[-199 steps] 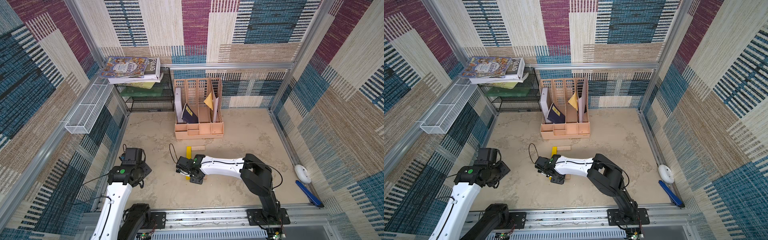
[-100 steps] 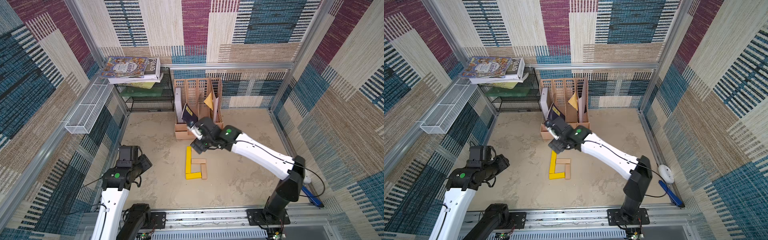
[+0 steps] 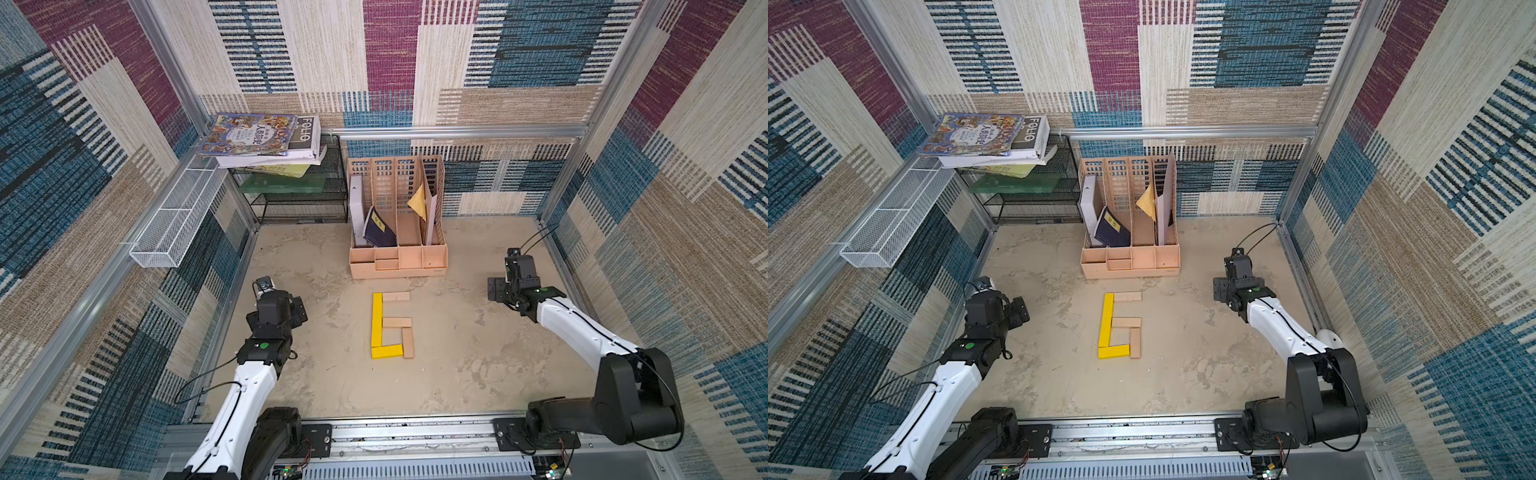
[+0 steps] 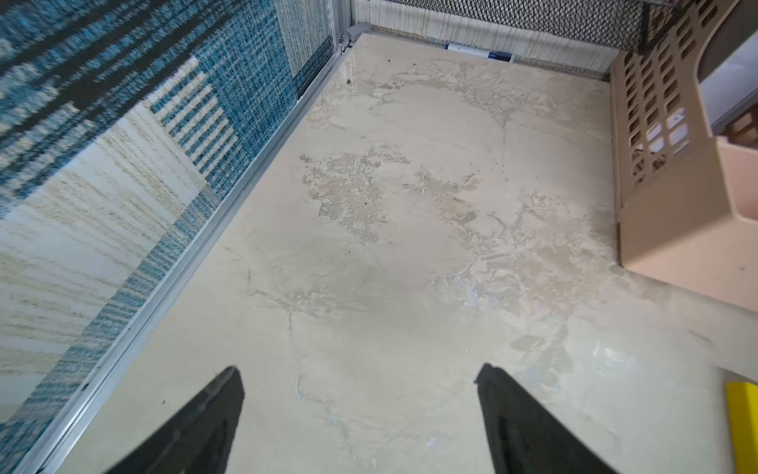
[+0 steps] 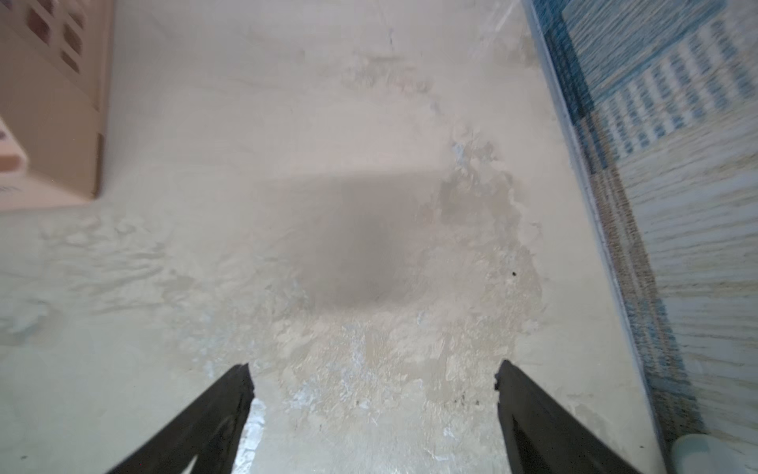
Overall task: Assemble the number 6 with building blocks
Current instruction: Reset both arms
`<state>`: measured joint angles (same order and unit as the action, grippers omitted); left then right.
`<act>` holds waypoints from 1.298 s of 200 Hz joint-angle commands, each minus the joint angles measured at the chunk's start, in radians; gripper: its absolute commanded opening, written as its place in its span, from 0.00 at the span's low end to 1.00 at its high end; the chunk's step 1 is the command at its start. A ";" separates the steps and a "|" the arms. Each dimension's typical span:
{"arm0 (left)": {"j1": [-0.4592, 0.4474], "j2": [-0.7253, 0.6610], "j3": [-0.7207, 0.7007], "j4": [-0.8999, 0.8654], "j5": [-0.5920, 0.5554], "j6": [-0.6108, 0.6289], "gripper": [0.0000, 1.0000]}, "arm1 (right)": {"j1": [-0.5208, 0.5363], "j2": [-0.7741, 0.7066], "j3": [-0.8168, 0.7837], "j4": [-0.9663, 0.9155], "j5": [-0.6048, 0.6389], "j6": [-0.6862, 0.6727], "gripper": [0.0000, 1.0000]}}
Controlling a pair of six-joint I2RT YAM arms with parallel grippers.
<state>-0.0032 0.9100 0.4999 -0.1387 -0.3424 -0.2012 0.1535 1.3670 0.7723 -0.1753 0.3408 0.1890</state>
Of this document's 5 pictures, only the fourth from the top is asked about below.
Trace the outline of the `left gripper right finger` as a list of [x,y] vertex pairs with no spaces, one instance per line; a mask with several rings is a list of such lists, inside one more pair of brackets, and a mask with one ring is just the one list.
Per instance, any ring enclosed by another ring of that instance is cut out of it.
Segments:
[[511,375],[489,363],[475,383],[497,473],[612,473]]

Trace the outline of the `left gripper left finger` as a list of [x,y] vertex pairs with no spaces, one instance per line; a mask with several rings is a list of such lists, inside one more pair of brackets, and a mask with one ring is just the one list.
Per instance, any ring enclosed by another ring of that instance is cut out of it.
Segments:
[[226,367],[110,473],[224,473],[245,390],[237,367]]

